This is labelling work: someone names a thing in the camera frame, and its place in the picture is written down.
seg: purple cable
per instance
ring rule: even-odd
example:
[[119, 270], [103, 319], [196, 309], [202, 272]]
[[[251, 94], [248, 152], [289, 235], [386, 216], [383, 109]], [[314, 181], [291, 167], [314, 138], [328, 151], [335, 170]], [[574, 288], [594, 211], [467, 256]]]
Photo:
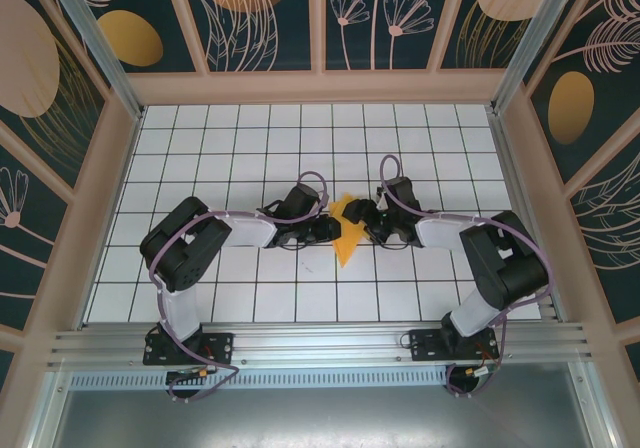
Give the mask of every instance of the purple cable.
[[156, 288], [158, 289], [158, 291], [157, 291], [157, 302], [158, 302], [158, 311], [160, 312], [160, 320], [161, 320], [160, 323], [161, 323], [162, 327], [164, 328], [164, 330], [169, 335], [169, 337], [171, 337], [171, 340], [184, 353], [189, 355], [191, 358], [193, 358], [193, 359], [195, 359], [197, 361], [200, 361], [200, 362], [202, 362], [203, 364], [205, 364], [207, 366], [215, 366], [216, 368], [225, 368], [225, 369], [228, 369], [228, 370], [232, 371], [231, 374], [225, 376], [222, 380], [220, 380], [218, 383], [216, 383], [211, 388], [209, 388], [207, 390], [199, 391], [198, 393], [196, 393], [195, 395], [193, 395], [190, 398], [178, 398], [174, 394], [173, 388], [175, 387], [176, 383], [178, 383], [178, 382], [182, 381], [183, 379], [185, 379], [185, 377], [177, 378], [176, 380], [174, 380], [169, 385], [169, 394], [171, 395], [173, 401], [180, 401], [182, 403], [189, 403], [189, 401], [196, 401], [196, 400], [202, 399], [202, 398], [204, 398], [206, 396], [209, 396], [214, 391], [216, 391], [220, 386], [222, 386], [223, 384], [227, 383], [229, 380], [231, 380], [231, 378], [236, 376], [238, 374], [238, 372], [240, 371], [240, 369], [237, 366], [227, 365], [225, 363], [218, 363], [218, 362], [210, 360], [208, 358], [204, 358], [203, 356], [200, 356], [197, 353], [191, 351], [189, 348], [187, 348], [182, 343], [182, 341], [180, 341], [180, 339], [178, 339], [175, 331], [173, 330], [173, 327], [171, 326], [171, 324], [169, 323], [169, 320], [167, 319], [167, 312], [164, 309], [164, 289], [163, 289], [163, 285], [162, 285], [162, 280], [160, 280], [160, 278], [158, 278], [156, 276], [156, 268], [158, 267], [158, 263], [160, 263], [160, 260], [165, 255], [165, 253], [169, 250], [169, 248], [171, 248], [171, 246], [179, 238], [181, 238], [187, 231], [189, 231], [195, 225], [197, 225], [198, 223], [200, 223], [200, 222], [202, 222], [202, 221], [204, 221], [204, 220], [206, 220], [208, 218], [213, 218], [213, 217], [224, 218], [224, 217], [228, 217], [228, 216], [244, 216], [244, 217], [247, 217], [247, 218], [258, 218], [260, 220], [269, 221], [271, 223], [289, 224], [289, 225], [291, 225], [291, 224], [294, 224], [294, 223], [300, 223], [302, 221], [306, 221], [306, 220], [308, 220], [310, 218], [313, 218], [313, 217], [317, 216], [322, 211], [322, 209], [325, 206], [327, 206], [327, 203], [329, 202], [329, 192], [328, 192], [328, 189], [327, 189], [327, 181], [322, 177], [322, 175], [320, 175], [320, 173], [317, 173], [315, 171], [305, 171], [298, 178], [298, 182], [300, 182], [307, 175], [316, 176], [320, 180], [320, 182], [322, 183], [322, 198], [320, 199], [320, 203], [318, 203], [318, 206], [314, 210], [311, 210], [311, 212], [309, 212], [308, 214], [306, 214], [304, 216], [301, 216], [301, 217], [298, 217], [298, 218], [293, 218], [291, 220], [282, 220], [282, 219], [279, 219], [279, 218], [272, 218], [270, 216], [263, 215], [261, 213], [251, 213], [251, 212], [248, 212], [248, 211], [210, 211], [210, 212], [205, 213], [203, 215], [197, 216], [196, 218], [191, 220], [189, 223], [184, 225], [182, 228], [180, 228], [171, 238], [169, 238], [169, 240], [160, 249], [160, 251], [158, 251], [158, 254], [155, 256], [155, 258], [151, 262], [151, 265], [149, 266], [149, 279], [151, 280], [151, 282], [154, 285], [156, 285]]

